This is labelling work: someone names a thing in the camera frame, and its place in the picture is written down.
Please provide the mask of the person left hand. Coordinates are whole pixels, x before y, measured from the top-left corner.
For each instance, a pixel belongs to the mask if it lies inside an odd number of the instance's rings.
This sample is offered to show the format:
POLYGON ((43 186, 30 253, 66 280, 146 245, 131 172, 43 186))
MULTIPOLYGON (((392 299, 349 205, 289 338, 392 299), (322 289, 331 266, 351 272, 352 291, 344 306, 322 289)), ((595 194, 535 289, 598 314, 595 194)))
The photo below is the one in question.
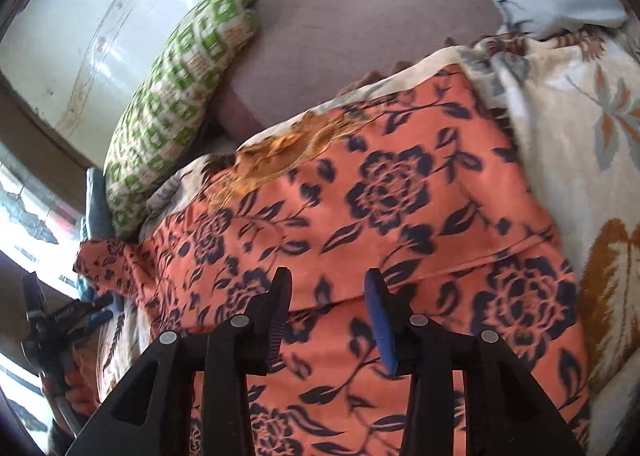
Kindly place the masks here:
MULTIPOLYGON (((66 421, 55 402, 53 382, 45 376, 41 376, 40 379, 43 394, 51 407, 55 422, 61 428, 66 428, 66 421)), ((93 390, 89 388, 84 376, 82 376, 81 371, 75 369, 72 372, 66 372, 65 381, 70 386, 70 390, 65 393, 66 401, 70 403, 75 413, 91 417, 98 408, 99 402, 96 400, 93 390)))

